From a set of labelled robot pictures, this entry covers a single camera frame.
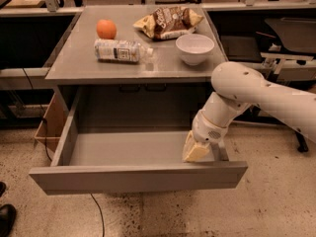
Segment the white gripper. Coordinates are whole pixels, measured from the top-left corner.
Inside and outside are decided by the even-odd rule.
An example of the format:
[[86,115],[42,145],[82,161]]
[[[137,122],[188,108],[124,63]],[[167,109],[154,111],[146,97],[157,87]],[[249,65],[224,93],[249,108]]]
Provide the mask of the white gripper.
[[198,111],[192,124],[192,131],[186,138],[182,160],[184,162],[196,162],[209,153],[209,144],[219,143],[228,131],[227,127],[213,124]]

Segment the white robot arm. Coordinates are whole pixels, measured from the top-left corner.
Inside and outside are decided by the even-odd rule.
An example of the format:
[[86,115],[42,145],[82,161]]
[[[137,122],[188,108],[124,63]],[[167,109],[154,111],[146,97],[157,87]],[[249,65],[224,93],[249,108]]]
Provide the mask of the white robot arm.
[[316,141],[316,95],[270,82],[255,69],[223,62],[211,75],[213,92],[197,112],[183,149],[195,162],[223,140],[230,123],[256,106],[312,141]]

